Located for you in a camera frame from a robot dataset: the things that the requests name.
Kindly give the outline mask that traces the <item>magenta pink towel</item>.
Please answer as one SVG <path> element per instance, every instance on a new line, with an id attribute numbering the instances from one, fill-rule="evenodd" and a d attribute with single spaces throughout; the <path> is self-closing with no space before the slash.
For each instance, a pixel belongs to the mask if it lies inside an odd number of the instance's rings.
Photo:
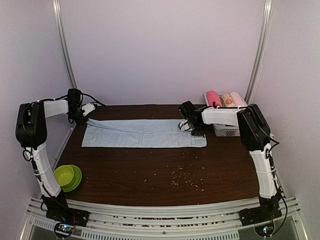
<path id="1" fill-rule="evenodd" d="M 205 94 L 206 97 L 206 103 L 208 106 L 213 107 L 213 106 L 219 106 L 222 107 L 221 99 L 219 95 L 215 91 L 208 91 Z"/>

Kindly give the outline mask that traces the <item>white plastic basket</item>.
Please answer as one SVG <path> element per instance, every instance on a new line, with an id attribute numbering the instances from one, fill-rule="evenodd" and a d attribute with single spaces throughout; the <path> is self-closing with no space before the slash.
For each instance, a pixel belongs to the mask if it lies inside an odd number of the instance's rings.
<path id="1" fill-rule="evenodd" d="M 207 105 L 206 93 L 207 92 L 204 93 L 204 99 Z M 207 105 L 207 108 L 202 112 L 203 122 L 213 126 L 217 137 L 240 136 L 237 112 L 244 107 L 225 107 L 222 100 L 222 95 L 224 93 L 217 94 L 220 97 L 222 107 Z"/>

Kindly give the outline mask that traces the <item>light blue towel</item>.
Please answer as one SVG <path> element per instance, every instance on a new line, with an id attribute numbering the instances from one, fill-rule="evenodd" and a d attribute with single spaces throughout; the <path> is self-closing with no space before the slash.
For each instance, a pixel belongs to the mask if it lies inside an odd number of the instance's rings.
<path id="1" fill-rule="evenodd" d="M 192 136 L 184 119 L 89 119 L 85 148 L 203 148 L 207 139 Z"/>

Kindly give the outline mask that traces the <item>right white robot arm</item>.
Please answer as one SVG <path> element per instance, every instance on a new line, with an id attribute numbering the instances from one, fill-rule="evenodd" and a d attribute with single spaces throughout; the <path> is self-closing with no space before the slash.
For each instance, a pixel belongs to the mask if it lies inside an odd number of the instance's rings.
<path id="1" fill-rule="evenodd" d="M 205 136 L 206 125 L 238 127 L 243 147 L 251 156 L 259 183 L 259 197 L 273 199 L 278 193 L 276 167 L 272 157 L 272 144 L 279 144 L 271 137 L 271 129 L 257 104 L 244 107 L 203 106 L 196 108 L 190 101 L 178 108 L 184 118 L 179 124 L 182 131 L 193 136 Z"/>

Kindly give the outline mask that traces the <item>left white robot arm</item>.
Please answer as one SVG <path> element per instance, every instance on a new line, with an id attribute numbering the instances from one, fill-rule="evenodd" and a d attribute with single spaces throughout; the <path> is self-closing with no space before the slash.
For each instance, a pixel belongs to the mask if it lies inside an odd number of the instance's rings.
<path id="1" fill-rule="evenodd" d="M 15 137 L 23 148 L 23 157 L 31 162 L 33 174 L 46 199 L 56 199 L 62 188 L 54 177 L 47 154 L 47 119 L 66 115 L 75 124 L 88 121 L 87 115 L 96 108 L 93 104 L 82 104 L 81 100 L 45 99 L 23 103 L 18 108 Z"/>

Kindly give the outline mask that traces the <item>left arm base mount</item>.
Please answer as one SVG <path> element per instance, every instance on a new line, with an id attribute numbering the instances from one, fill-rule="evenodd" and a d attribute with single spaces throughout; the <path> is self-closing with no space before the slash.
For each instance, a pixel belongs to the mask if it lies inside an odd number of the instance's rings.
<path id="1" fill-rule="evenodd" d="M 68 225 L 86 227 L 90 213 L 86 210 L 65 207 L 50 207 L 45 216 L 48 219 Z"/>

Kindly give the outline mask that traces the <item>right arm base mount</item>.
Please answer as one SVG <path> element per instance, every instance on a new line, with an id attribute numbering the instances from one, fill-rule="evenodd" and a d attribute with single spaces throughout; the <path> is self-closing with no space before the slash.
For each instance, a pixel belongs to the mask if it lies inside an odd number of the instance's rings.
<path id="1" fill-rule="evenodd" d="M 245 208 L 239 212 L 239 219 L 242 226 L 271 222 L 273 219 L 281 216 L 282 212 L 279 205 L 276 205 L 273 210 L 269 210 L 266 206 L 258 206 L 253 208 Z"/>

